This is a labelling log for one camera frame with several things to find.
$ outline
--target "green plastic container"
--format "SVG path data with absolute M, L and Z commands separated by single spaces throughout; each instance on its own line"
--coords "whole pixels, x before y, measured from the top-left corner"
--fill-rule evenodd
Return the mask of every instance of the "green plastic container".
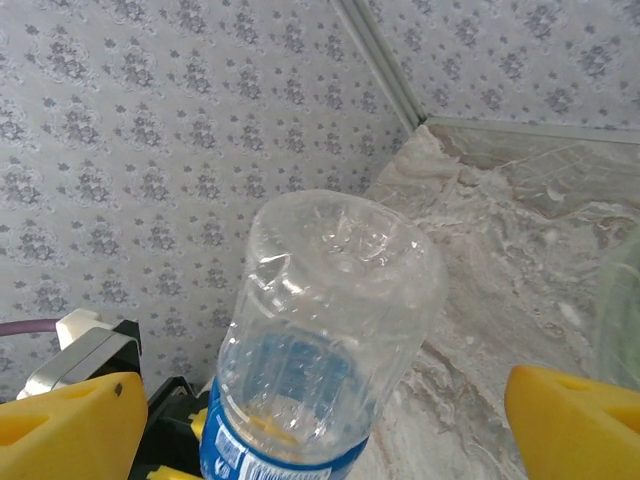
M 640 228 L 604 266 L 597 311 L 600 380 L 640 391 Z

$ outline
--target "plastic bottle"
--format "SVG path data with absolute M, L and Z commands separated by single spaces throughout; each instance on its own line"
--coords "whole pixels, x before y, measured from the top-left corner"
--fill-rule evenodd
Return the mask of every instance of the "plastic bottle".
M 324 190 L 256 216 L 200 449 L 216 480 L 341 480 L 443 304 L 436 247 Z
M 607 259 L 598 287 L 599 379 L 640 391 L 640 228 Z

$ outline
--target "yellow plastic part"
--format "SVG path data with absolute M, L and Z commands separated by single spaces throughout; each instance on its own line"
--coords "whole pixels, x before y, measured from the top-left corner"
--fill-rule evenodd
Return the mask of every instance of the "yellow plastic part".
M 188 473 L 180 472 L 169 467 L 160 467 L 147 475 L 147 480 L 202 480 Z
M 198 413 L 192 413 L 189 415 L 189 420 L 191 420 L 191 430 L 199 442 L 202 441 L 202 431 L 204 430 L 204 424 L 207 421 L 208 411 L 209 409 L 203 408 Z
M 518 366 L 505 408 L 529 480 L 640 479 L 640 393 Z
M 146 421 L 135 373 L 0 405 L 0 478 L 126 480 Z

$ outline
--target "wall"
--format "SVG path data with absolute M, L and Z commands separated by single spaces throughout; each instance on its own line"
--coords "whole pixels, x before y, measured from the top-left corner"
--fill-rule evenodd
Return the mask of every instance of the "wall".
M 366 1 L 429 115 L 640 129 L 637 0 Z
M 0 319 L 137 318 L 150 388 L 203 381 L 256 209 L 364 191 L 400 128 L 326 2 L 2 2 Z M 52 337 L 0 339 L 0 397 Z

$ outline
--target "white plastic part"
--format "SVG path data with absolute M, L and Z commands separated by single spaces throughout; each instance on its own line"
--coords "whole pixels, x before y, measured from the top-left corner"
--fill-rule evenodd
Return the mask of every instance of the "white plastic part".
M 78 308 L 66 317 L 56 322 L 56 333 L 58 334 L 58 342 L 60 342 L 60 350 L 64 350 L 74 341 L 80 338 L 94 327 L 111 330 L 113 327 L 107 323 L 101 322 L 102 317 L 99 313 Z

